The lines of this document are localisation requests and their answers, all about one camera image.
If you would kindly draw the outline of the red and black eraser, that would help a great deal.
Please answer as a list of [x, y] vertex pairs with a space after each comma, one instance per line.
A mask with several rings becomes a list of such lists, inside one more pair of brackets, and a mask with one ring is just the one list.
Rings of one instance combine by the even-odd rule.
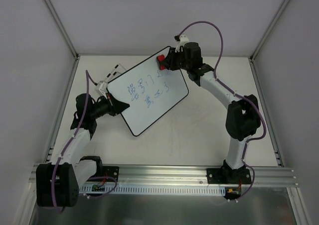
[[163, 54], [157, 56], [156, 61], [157, 61], [158, 67], [161, 71], [167, 69], [167, 67], [166, 67], [167, 63], [165, 62], [165, 56]]

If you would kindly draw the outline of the white whiteboard with black rim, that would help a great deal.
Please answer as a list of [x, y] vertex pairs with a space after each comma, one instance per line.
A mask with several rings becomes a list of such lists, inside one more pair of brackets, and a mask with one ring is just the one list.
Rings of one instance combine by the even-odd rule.
[[141, 135], [189, 94], [180, 70], [160, 70], [157, 56], [167, 56], [167, 46], [108, 83], [108, 92], [127, 103], [121, 116], [133, 136]]

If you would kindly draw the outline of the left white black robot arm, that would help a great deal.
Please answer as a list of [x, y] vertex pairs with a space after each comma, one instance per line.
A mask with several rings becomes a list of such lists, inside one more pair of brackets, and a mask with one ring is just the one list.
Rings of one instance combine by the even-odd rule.
[[108, 176], [99, 156], [84, 156], [84, 148], [92, 140], [96, 120], [106, 114], [116, 116], [130, 105], [115, 99], [110, 93], [96, 101], [83, 93], [76, 97], [76, 112], [70, 126], [70, 135], [57, 155], [36, 169], [36, 202], [39, 207], [55, 208], [63, 212], [78, 201], [79, 189], [85, 182], [117, 179]]

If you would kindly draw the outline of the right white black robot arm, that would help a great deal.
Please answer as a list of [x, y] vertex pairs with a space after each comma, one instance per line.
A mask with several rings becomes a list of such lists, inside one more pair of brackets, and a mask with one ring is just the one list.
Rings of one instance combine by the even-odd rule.
[[225, 83], [217, 78], [215, 69], [203, 62], [201, 49], [196, 42], [188, 42], [180, 50], [171, 47], [167, 55], [157, 56], [156, 61], [160, 70], [185, 70], [191, 81], [209, 91], [227, 110], [225, 127], [230, 136], [228, 154], [217, 171], [208, 173], [208, 182], [251, 184], [249, 169], [243, 158], [247, 149], [245, 143], [261, 126], [257, 98], [254, 95], [241, 98], [225, 88]]

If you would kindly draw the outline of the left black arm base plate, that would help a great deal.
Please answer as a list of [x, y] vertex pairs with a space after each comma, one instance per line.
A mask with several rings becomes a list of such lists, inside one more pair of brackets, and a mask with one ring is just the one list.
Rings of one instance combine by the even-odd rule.
[[112, 177], [116, 181], [118, 181], [119, 171], [120, 171], [119, 166], [104, 165], [103, 166], [102, 176], [103, 177], [109, 177], [109, 178], [103, 178], [103, 179], [101, 179], [101, 181], [104, 182], [104, 183], [113, 182], [113, 180], [110, 179], [110, 177]]

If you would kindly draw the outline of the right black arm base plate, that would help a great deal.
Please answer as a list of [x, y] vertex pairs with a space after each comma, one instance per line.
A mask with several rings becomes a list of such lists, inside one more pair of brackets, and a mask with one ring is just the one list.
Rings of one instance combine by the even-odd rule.
[[226, 168], [206, 169], [208, 184], [237, 184], [250, 185], [252, 182], [249, 169], [246, 167], [232, 170]]

